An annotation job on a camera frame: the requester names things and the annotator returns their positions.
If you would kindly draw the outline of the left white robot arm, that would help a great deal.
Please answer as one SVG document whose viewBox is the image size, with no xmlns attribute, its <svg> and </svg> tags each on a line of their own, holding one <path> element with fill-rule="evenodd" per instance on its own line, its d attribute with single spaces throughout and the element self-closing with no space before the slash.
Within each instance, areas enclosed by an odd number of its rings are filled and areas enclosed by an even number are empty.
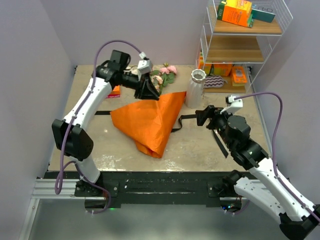
<svg viewBox="0 0 320 240">
<path fill-rule="evenodd" d="M 94 65 L 88 86 L 70 112 L 62 120 L 53 121 L 53 137 L 56 148 L 60 150 L 60 170 L 54 187 L 57 195 L 63 185 L 64 157 L 75 161 L 87 182 L 85 189 L 88 193 L 99 196 L 103 192 L 104 184 L 98 180 L 100 171 L 91 156 L 94 142 L 86 130 L 98 107 L 116 86 L 134 90 L 136 99 L 159 100 L 160 93 L 151 80 L 151 60 L 143 51 L 139 52 L 139 57 L 137 74 L 132 74 L 126 71 L 131 56 L 113 50 L 109 60 Z"/>
</svg>

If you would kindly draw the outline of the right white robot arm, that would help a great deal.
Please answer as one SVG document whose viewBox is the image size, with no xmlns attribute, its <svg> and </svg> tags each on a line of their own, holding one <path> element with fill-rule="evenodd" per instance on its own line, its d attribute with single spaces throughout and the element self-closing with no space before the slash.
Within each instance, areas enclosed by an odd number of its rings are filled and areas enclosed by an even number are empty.
<svg viewBox="0 0 320 240">
<path fill-rule="evenodd" d="M 268 153 L 250 137 L 251 128 L 244 117 L 213 105 L 196 110 L 198 126 L 209 120 L 207 129 L 220 149 L 229 150 L 233 160 L 259 180 L 260 185 L 233 170 L 216 189 L 219 195 L 236 194 L 254 203 L 279 224 L 290 240 L 304 240 L 320 223 L 320 206 L 306 199 L 280 173 Z"/>
</svg>

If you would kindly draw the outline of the orange paper flower wrap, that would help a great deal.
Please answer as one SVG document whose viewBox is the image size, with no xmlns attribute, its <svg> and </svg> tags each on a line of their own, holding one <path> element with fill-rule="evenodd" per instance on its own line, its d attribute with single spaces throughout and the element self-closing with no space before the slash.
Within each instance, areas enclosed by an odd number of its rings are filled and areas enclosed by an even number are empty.
<svg viewBox="0 0 320 240">
<path fill-rule="evenodd" d="M 161 95 L 159 100 L 141 100 L 110 112 L 113 125 L 134 140 L 145 155 L 162 158 L 171 131 L 184 104 L 186 92 Z"/>
</svg>

